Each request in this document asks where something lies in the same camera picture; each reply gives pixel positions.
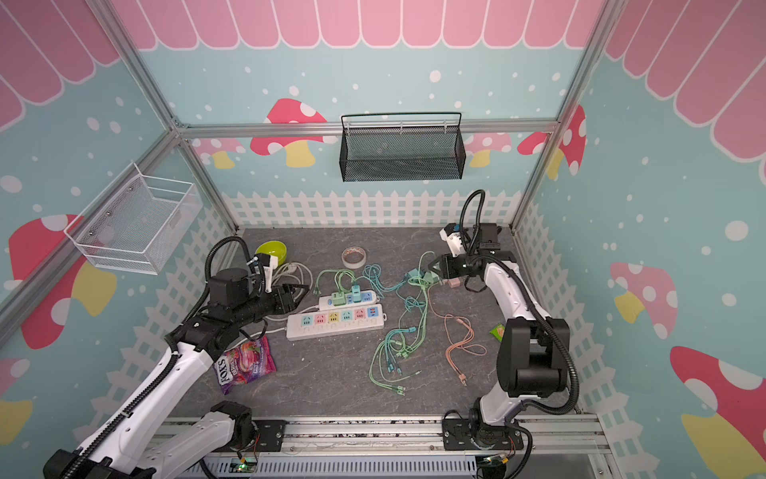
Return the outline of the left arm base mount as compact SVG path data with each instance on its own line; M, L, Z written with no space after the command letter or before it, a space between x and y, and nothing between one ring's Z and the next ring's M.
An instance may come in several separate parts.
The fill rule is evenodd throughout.
M287 422L277 419L255 419L249 425L235 423L233 437L215 452L240 453L280 452Z

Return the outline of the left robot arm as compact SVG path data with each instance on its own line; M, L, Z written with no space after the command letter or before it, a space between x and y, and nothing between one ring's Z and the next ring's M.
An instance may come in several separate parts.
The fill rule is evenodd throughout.
M208 275L201 298L165 337L166 352L119 410L75 450L56 451L43 467L46 478L174 478L229 447L241 452L261 438L251 409L222 401L156 452L151 439L197 380L223 357L250 323L297 309L308 285L267 287L265 275L224 269Z

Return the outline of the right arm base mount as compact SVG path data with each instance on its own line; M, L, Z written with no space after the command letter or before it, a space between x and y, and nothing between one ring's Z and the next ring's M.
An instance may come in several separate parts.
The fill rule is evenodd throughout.
M446 417L441 421L447 451L523 451L522 433L508 426L490 426L477 419Z

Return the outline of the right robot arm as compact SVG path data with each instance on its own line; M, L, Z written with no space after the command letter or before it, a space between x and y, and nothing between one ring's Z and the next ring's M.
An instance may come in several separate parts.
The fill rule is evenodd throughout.
M528 409L565 415L576 408L580 381L570 354L571 330L534 298L517 260L499 244L501 228L480 224L471 233L452 223L440 231L450 253L429 265L443 281L480 279L506 319L496 360L497 381L477 399L469 419L445 418L444 443L475 449L520 449L515 419Z

